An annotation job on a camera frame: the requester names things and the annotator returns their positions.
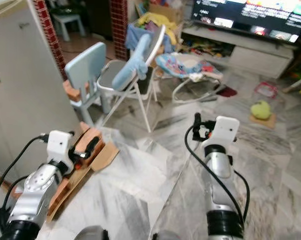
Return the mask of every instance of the yellow cloth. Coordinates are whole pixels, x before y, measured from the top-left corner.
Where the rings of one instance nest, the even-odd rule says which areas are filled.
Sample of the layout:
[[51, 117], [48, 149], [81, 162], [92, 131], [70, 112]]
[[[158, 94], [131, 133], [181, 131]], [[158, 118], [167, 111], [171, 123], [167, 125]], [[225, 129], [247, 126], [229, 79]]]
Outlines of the yellow cloth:
[[144, 23], [149, 23], [150, 21], [152, 21], [154, 24], [156, 24], [159, 27], [164, 24], [166, 26], [166, 34], [170, 38], [170, 43], [172, 45], [177, 44], [176, 37], [173, 32], [173, 30], [177, 28], [175, 22], [170, 22], [169, 19], [164, 15], [153, 13], [153, 12], [146, 12], [143, 16], [141, 16], [138, 19], [138, 24], [142, 25]]

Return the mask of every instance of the baby bouncer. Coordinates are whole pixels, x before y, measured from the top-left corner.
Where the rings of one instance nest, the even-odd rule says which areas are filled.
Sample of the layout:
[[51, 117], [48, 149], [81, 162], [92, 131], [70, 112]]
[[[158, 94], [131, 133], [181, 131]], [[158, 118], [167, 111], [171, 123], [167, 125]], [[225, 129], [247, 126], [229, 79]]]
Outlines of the baby bouncer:
[[[177, 104], [187, 104], [193, 102], [204, 102], [211, 100], [219, 91], [223, 90], [226, 86], [221, 83], [223, 74], [218, 71], [213, 65], [211, 65], [202, 57], [192, 54], [182, 53], [165, 53], [156, 57], [156, 64], [169, 76], [184, 80], [178, 85], [172, 92], [172, 101]], [[200, 81], [211, 81], [218, 83], [216, 89], [207, 91], [202, 96], [196, 99], [181, 100], [177, 98], [177, 93], [187, 83], [193, 81], [194, 83]]]

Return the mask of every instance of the tv screen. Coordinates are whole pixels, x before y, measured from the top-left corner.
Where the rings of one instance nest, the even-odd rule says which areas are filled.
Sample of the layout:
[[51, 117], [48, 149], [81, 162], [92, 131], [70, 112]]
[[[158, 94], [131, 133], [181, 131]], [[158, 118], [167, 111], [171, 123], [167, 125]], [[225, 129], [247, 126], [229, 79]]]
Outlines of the tv screen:
[[295, 43], [301, 34], [301, 0], [195, 0], [192, 19]]

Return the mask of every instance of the white refrigerator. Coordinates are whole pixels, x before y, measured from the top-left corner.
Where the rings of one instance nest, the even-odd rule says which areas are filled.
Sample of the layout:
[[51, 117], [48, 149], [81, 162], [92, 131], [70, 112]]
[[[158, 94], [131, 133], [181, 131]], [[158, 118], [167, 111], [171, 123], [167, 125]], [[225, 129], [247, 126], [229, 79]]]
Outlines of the white refrigerator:
[[[51, 130], [76, 131], [79, 121], [30, 0], [0, 0], [0, 171], [24, 145]], [[28, 175], [47, 161], [33, 143], [10, 173]]]

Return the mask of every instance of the red brick pillar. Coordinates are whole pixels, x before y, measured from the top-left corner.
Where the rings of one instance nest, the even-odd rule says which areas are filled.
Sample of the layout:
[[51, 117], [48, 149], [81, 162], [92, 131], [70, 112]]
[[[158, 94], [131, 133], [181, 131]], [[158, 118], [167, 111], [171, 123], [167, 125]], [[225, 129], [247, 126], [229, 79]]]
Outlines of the red brick pillar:
[[109, 9], [115, 56], [117, 59], [126, 61], [128, 59], [127, 49], [125, 47], [128, 24], [127, 0], [109, 0]]
[[49, 11], [46, 7], [45, 0], [33, 0], [33, 3], [34, 3], [35, 10], [37, 11], [42, 29], [48, 41], [51, 53], [53, 54], [56, 64], [62, 75], [62, 78], [65, 81], [67, 79], [67, 76], [64, 72], [65, 60], [62, 53], [62, 49], [60, 47], [59, 41], [56, 36], [56, 32], [53, 27], [53, 23]]

